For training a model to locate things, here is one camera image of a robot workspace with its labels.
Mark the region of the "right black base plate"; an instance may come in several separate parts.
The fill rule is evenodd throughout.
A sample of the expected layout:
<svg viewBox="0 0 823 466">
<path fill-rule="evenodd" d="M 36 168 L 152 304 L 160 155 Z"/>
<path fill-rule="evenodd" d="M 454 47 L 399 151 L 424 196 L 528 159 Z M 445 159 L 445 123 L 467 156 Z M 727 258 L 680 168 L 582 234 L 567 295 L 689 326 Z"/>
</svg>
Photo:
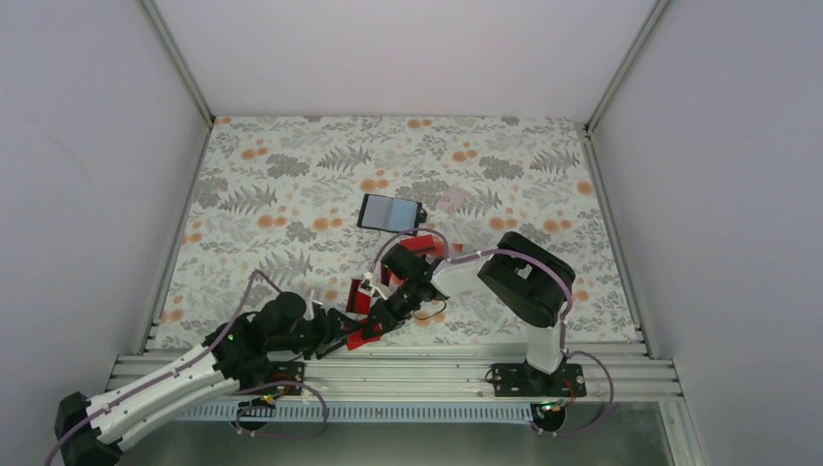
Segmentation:
<svg viewBox="0 0 823 466">
<path fill-rule="evenodd" d="M 551 373 L 544 373 L 526 362 L 493 364 L 484 380 L 492 385 L 496 397 L 584 397 L 585 377 L 579 364 L 562 362 Z"/>
</svg>

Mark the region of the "red card black stripe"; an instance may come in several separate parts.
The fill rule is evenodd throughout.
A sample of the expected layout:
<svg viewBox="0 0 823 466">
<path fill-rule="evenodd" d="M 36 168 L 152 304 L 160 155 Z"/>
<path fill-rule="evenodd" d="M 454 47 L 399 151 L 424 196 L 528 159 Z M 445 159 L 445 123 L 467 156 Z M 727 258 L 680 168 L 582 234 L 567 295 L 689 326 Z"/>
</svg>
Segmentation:
<svg viewBox="0 0 823 466">
<path fill-rule="evenodd" d="M 370 343 L 378 342 L 380 338 L 380 335 L 365 338 L 363 336 L 363 330 L 359 329 L 346 336 L 346 348 L 349 351 L 353 351 Z"/>
</svg>

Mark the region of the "floral patterned table mat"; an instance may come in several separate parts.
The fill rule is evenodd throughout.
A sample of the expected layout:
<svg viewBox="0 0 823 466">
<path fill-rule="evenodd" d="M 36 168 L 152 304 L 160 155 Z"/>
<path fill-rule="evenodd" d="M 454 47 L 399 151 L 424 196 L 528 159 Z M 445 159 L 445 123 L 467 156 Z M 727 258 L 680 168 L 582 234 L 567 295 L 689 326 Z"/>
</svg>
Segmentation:
<svg viewBox="0 0 823 466">
<path fill-rule="evenodd" d="M 469 197 L 450 216 L 437 203 L 454 184 Z M 425 226 L 463 243 L 462 253 L 491 249 L 508 231 L 524 235 L 576 272 L 570 341 L 636 338 L 571 120 L 223 116 L 151 346 L 193 346 L 238 305 L 257 310 L 277 289 L 313 288 L 341 307 L 387 240 L 356 226 L 365 194 L 422 203 Z"/>
</svg>

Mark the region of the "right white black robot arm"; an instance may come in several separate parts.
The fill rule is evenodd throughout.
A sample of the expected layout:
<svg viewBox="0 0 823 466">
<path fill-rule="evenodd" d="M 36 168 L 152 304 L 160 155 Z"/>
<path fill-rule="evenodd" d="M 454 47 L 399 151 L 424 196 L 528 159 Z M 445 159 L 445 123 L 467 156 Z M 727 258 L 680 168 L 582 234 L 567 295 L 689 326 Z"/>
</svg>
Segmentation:
<svg viewBox="0 0 823 466">
<path fill-rule="evenodd" d="M 548 395 L 563 381 L 567 359 L 565 317 L 573 307 L 574 270 L 517 232 L 506 233 L 492 250 L 428 259 L 401 243 L 379 263 L 400 284 L 387 294 L 381 283 L 364 282 L 373 303 L 359 331 L 372 340 L 394 331 L 434 300 L 448 303 L 465 293 L 500 301 L 526 326 L 528 387 Z"/>
</svg>

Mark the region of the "aluminium rail frame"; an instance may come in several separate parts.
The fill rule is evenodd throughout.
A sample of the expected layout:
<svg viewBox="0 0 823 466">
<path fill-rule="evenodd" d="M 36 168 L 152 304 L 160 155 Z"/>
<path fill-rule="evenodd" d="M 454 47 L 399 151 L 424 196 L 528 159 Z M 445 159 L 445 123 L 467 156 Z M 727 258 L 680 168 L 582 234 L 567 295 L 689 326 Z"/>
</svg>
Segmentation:
<svg viewBox="0 0 823 466">
<path fill-rule="evenodd" d="M 542 410 L 600 404 L 658 406 L 677 465 L 705 459 L 690 422 L 682 388 L 669 359 L 643 345 L 573 344 L 548 394 L 516 387 L 512 374 L 525 356 L 521 344 L 434 347 L 361 347 L 320 360 L 280 362 L 294 387 L 273 402 L 258 389 L 220 395 L 208 384 L 180 420 L 252 422 L 492 423 L 531 426 Z"/>
</svg>

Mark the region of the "white floral card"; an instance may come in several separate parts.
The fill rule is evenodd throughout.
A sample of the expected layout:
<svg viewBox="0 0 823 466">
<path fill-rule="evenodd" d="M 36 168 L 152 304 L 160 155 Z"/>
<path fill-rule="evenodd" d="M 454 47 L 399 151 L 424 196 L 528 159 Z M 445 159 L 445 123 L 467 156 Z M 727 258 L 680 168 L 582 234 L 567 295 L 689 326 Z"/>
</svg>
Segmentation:
<svg viewBox="0 0 823 466">
<path fill-rule="evenodd" d="M 469 191 L 460 185 L 451 185 L 437 203 L 437 209 L 450 216 L 455 215 L 469 197 Z"/>
</svg>

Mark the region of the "red card lower left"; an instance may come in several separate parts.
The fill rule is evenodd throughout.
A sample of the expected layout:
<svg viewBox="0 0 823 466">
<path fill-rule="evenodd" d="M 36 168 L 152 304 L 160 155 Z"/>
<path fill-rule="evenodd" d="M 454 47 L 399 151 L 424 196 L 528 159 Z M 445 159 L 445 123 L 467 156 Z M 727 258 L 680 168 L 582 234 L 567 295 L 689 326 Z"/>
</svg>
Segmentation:
<svg viewBox="0 0 823 466">
<path fill-rule="evenodd" d="M 368 278 L 352 279 L 346 301 L 346 312 L 366 316 L 372 306 L 372 283 Z"/>
</svg>

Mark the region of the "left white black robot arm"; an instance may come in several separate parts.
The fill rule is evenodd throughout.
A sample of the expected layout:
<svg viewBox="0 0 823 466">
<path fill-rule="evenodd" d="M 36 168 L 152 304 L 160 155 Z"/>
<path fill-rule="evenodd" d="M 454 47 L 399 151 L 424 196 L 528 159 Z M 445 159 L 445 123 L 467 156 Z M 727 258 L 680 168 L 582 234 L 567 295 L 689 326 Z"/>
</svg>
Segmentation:
<svg viewBox="0 0 823 466">
<path fill-rule="evenodd" d="M 154 428 L 227 395 L 251 395 L 261 408 L 307 391 L 301 370 L 346 345 L 363 323 L 283 292 L 256 312 L 237 311 L 198 346 L 148 375 L 105 393 L 64 397 L 54 423 L 56 445 L 46 462 L 116 465 Z"/>
</svg>

